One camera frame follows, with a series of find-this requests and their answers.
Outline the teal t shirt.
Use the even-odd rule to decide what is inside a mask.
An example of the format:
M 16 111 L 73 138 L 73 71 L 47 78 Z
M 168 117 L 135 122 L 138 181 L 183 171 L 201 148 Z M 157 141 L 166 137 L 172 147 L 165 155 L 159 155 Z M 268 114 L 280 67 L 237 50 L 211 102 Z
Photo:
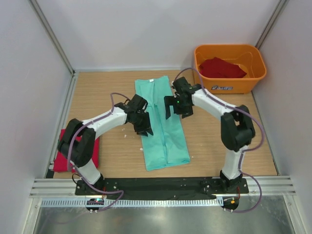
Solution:
M 180 117 L 172 114 L 166 119 L 165 96 L 172 96 L 169 78 L 135 81 L 136 94 L 147 100 L 153 135 L 143 136 L 142 149 L 147 171 L 190 163 Z

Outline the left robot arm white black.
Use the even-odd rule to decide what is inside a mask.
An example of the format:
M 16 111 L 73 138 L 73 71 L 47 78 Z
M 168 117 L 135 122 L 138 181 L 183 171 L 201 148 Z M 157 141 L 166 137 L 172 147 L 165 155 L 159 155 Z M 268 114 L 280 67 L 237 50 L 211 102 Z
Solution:
M 67 166 L 75 167 L 82 176 L 86 189 L 98 195 L 104 187 L 104 177 L 92 161 L 95 141 L 107 131 L 130 123 L 139 136 L 153 135 L 148 101 L 135 94 L 132 99 L 112 104 L 111 110 L 91 119 L 70 120 L 58 143 L 58 152 L 67 159 Z

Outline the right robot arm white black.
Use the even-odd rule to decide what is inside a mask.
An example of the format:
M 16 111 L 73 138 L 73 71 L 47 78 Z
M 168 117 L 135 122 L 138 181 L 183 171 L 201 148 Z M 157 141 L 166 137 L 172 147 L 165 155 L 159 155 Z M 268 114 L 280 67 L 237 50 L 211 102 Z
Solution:
M 226 157 L 220 171 L 219 185 L 225 193 L 235 192 L 242 181 L 240 157 L 255 137 L 249 109 L 245 105 L 237 107 L 229 104 L 212 95 L 201 84 L 191 85 L 185 77 L 173 81 L 172 87 L 175 94 L 164 97 L 167 119 L 171 116 L 171 110 L 182 118 L 189 117 L 193 114 L 193 107 L 197 106 L 220 121 L 221 141 L 226 148 Z

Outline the dark red t shirt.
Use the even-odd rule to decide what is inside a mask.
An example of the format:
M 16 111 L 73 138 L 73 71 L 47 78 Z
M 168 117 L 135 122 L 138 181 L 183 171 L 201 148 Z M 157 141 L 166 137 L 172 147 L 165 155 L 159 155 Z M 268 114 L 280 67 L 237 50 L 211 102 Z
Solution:
M 243 78 L 247 74 L 238 65 L 217 57 L 201 63 L 199 71 L 207 78 Z

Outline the orange plastic bin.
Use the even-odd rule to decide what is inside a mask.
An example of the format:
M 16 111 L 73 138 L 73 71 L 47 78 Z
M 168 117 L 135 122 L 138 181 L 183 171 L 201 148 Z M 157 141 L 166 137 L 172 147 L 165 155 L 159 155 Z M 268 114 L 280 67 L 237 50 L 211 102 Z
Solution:
M 247 74 L 243 78 L 207 78 L 199 71 L 199 66 L 214 57 L 238 65 Z M 248 44 L 204 44 L 194 51 L 194 83 L 203 81 L 204 87 L 212 94 L 245 94 L 265 77 L 266 67 L 260 51 Z

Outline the folded magenta t shirt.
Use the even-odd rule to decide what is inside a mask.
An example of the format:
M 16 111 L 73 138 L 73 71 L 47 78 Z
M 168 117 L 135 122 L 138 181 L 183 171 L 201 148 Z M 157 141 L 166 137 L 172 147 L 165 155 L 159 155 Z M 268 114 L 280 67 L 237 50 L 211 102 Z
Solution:
M 71 160 L 75 158 L 76 142 L 80 142 L 81 139 L 82 139 L 82 136 L 76 137 L 76 141 L 74 142 L 73 149 L 72 149 Z M 98 168 L 99 166 L 99 139 L 96 139 L 94 142 L 92 161 L 95 167 Z M 53 171 L 58 172 L 58 173 L 67 172 L 67 158 L 59 151 L 57 152 L 56 159 L 54 160 Z

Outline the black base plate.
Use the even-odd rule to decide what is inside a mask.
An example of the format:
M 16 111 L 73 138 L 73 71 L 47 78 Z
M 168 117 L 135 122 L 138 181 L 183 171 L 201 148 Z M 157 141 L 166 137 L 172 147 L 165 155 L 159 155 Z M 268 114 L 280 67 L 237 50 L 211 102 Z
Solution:
M 246 179 L 226 189 L 218 177 L 106 178 L 100 189 L 123 190 L 123 200 L 201 200 L 221 194 L 248 194 Z

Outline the aluminium frame rail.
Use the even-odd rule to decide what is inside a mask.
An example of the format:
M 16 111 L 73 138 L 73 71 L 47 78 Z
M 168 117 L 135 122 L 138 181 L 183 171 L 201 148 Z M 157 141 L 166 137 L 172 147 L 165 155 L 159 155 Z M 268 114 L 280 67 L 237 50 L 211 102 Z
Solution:
M 288 175 L 256 176 L 263 195 L 295 195 L 296 191 Z M 35 179 L 30 197 L 72 197 L 76 189 L 71 179 Z

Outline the right aluminium corner post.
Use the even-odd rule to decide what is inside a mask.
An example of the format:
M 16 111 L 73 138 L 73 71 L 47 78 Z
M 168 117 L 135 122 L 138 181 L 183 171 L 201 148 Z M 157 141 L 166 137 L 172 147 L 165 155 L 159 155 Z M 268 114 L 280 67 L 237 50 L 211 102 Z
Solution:
M 262 45 L 264 44 L 265 40 L 267 39 L 270 32 L 273 30 L 276 22 L 278 21 L 279 17 L 283 13 L 284 9 L 286 8 L 289 0 L 279 0 L 275 9 L 273 10 L 271 16 L 268 19 L 262 33 L 260 34 L 259 39 L 257 40 L 255 47 L 260 50 Z

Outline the aluminium corner post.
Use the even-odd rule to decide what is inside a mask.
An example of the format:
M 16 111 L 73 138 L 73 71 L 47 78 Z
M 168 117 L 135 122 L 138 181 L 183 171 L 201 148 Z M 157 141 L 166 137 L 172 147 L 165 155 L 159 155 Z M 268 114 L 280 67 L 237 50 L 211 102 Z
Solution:
M 73 77 L 75 75 L 75 70 L 73 69 L 66 53 L 64 52 L 59 40 L 57 39 L 50 23 L 48 22 L 47 17 L 45 16 L 42 8 L 40 7 L 39 3 L 37 0 L 29 0 L 28 1 L 30 5 L 32 6 L 35 14 L 37 15 L 39 21 L 41 22 L 44 30 L 46 31 L 49 39 L 51 40 L 53 46 L 55 47 L 56 51 L 58 52 L 61 60 L 65 64 L 66 68 L 70 72 L 71 76 Z
M 262 33 L 260 34 L 259 39 L 257 40 L 255 47 L 260 50 L 262 45 L 264 44 L 265 40 L 267 39 L 270 32 L 273 30 L 276 22 L 278 21 L 279 17 L 283 13 L 284 9 L 286 8 L 289 0 L 279 0 L 275 9 L 273 10 L 271 16 L 268 19 Z

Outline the left aluminium corner post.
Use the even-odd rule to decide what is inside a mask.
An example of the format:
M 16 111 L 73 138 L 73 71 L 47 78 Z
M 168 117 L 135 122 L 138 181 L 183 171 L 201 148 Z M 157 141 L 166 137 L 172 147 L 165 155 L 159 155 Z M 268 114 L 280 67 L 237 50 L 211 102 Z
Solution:
M 35 14 L 37 15 L 39 21 L 41 22 L 44 30 L 46 31 L 49 39 L 51 40 L 53 46 L 55 47 L 56 51 L 58 52 L 61 60 L 65 64 L 66 68 L 70 72 L 71 76 L 73 77 L 75 75 L 75 70 L 73 69 L 66 53 L 64 52 L 59 40 L 57 39 L 50 23 L 48 22 L 47 17 L 45 16 L 42 8 L 40 7 L 39 3 L 37 0 L 29 0 L 28 1 L 30 5 L 32 6 Z

